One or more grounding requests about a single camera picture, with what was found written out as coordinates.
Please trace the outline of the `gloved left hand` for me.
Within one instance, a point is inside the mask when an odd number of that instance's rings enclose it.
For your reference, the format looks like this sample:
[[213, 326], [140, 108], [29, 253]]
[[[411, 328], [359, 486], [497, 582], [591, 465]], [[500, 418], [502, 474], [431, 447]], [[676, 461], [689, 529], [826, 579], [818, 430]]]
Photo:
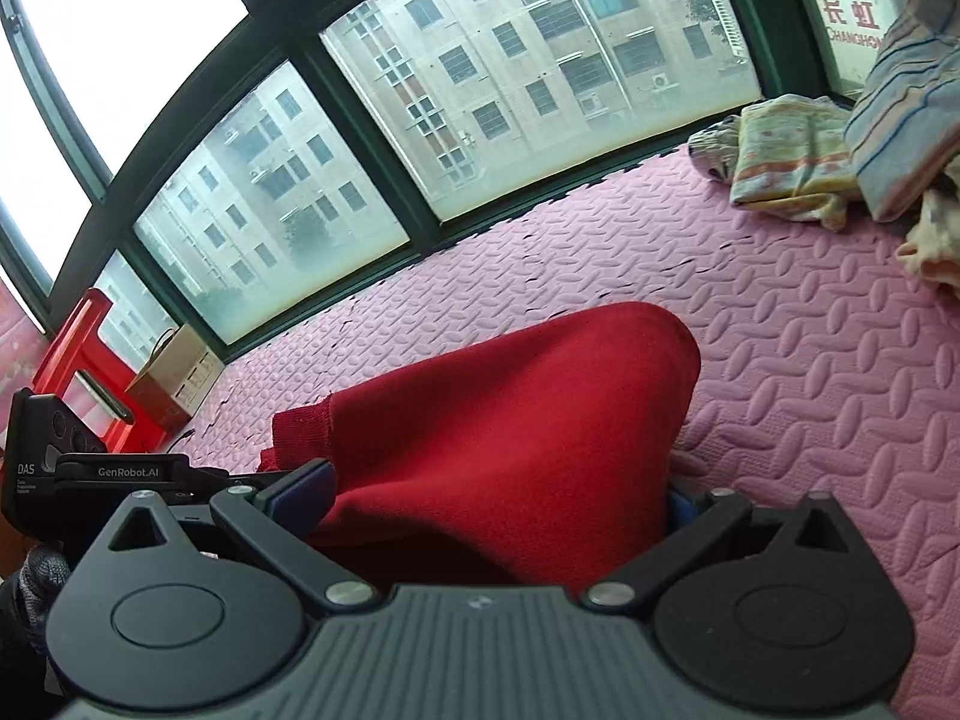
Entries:
[[43, 691], [47, 673], [46, 624], [70, 578], [64, 556], [39, 544], [2, 582], [2, 688]]

